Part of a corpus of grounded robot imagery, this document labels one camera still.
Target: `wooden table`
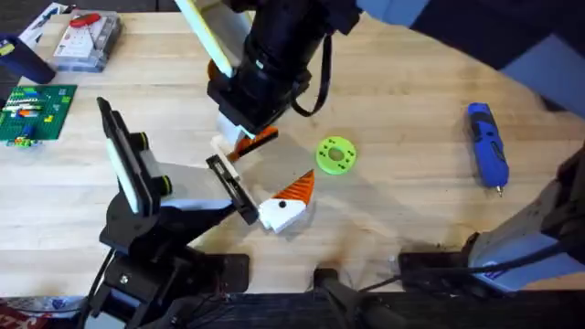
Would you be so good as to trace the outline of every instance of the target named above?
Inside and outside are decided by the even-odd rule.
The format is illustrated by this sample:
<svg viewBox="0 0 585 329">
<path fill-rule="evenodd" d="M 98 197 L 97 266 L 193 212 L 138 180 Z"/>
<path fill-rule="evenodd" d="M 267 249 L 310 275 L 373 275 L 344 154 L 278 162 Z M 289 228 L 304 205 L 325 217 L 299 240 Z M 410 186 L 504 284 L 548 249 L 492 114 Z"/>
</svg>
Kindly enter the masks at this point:
<svg viewBox="0 0 585 329">
<path fill-rule="evenodd" d="M 132 131 L 145 131 L 159 161 L 204 165 L 217 134 L 207 96 L 208 56 L 180 14 L 125 14 L 125 30 L 102 74 L 59 73 L 79 88 L 58 141 L 0 152 L 0 295 L 85 294 L 106 249 L 98 242 L 117 192 L 96 97 L 108 99 Z M 67 22 L 47 24 L 37 52 L 48 58 Z M 303 103 L 314 101 L 317 77 Z M 455 50 L 364 16 L 335 36 L 331 93 L 311 119 L 292 111 L 281 137 L 239 166 L 252 190 L 276 191 L 315 167 L 329 135 L 356 144 L 347 175 L 316 171 L 313 215 L 276 236 L 238 216 L 194 242 L 202 250 L 246 252 L 249 292 L 302 292 L 314 267 L 339 263 L 354 286 L 389 276 L 401 249 L 458 249 L 531 202 L 585 139 L 584 121 L 543 110 L 537 96 Z M 511 168 L 503 198 L 476 182 L 465 108 L 488 102 Z M 530 289 L 585 288 L 583 276 Z M 398 285 L 388 287 L 399 289 Z"/>
</svg>

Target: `green spool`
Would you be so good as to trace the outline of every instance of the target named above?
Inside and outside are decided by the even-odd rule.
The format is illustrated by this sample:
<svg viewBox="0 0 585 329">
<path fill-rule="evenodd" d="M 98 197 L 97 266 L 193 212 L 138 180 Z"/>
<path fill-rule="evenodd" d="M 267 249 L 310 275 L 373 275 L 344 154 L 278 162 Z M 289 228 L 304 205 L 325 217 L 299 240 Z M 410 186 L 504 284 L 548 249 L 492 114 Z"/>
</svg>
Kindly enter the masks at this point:
<svg viewBox="0 0 585 329">
<path fill-rule="evenodd" d="M 331 136 L 319 143 L 315 158 L 319 168 L 329 175 L 343 175 L 356 163 L 357 152 L 347 139 Z"/>
</svg>

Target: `clear plastic box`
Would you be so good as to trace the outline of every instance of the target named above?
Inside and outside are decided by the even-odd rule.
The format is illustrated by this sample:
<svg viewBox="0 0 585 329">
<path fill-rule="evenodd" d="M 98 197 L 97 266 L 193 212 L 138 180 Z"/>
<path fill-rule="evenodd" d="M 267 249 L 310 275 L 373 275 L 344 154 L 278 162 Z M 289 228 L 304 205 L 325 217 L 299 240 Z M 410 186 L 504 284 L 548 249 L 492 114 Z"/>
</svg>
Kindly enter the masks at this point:
<svg viewBox="0 0 585 329">
<path fill-rule="evenodd" d="M 60 71 L 102 72 L 122 33 L 122 20 L 116 12 L 73 10 L 71 19 L 98 14 L 101 19 L 91 26 L 67 27 L 51 63 Z"/>
</svg>

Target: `green lego baseplate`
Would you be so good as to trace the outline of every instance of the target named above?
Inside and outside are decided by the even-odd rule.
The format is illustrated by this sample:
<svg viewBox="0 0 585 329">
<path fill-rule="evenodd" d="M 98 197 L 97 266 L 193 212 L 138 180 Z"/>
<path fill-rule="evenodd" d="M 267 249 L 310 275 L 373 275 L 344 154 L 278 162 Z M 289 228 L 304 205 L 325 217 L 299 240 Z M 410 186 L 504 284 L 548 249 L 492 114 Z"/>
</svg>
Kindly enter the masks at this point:
<svg viewBox="0 0 585 329">
<path fill-rule="evenodd" d="M 0 112 L 0 141 L 14 141 L 32 127 L 34 141 L 56 140 L 77 86 L 17 86 Z"/>
</svg>

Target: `floor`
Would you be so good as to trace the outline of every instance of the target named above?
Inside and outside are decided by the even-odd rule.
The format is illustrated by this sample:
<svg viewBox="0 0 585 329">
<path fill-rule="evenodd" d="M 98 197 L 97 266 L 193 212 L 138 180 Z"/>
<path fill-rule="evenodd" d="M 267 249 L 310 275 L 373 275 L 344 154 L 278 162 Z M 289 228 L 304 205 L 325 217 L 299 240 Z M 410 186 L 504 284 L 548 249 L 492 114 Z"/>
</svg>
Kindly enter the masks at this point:
<svg viewBox="0 0 585 329">
<path fill-rule="evenodd" d="M 0 31 L 20 33 L 50 0 L 3 0 Z M 175 11 L 173 0 L 61 0 L 81 8 L 120 12 Z M 16 85 L 17 76 L 0 67 L 0 98 Z M 523 292 L 505 300 L 477 302 L 455 298 L 436 300 L 424 294 L 380 295 L 397 313 L 409 319 L 426 319 L 449 328 L 585 328 L 584 292 Z M 337 328 L 327 301 L 312 294 L 238 296 L 225 308 L 237 306 L 206 328 Z M 208 315 L 208 319 L 223 312 Z"/>
</svg>

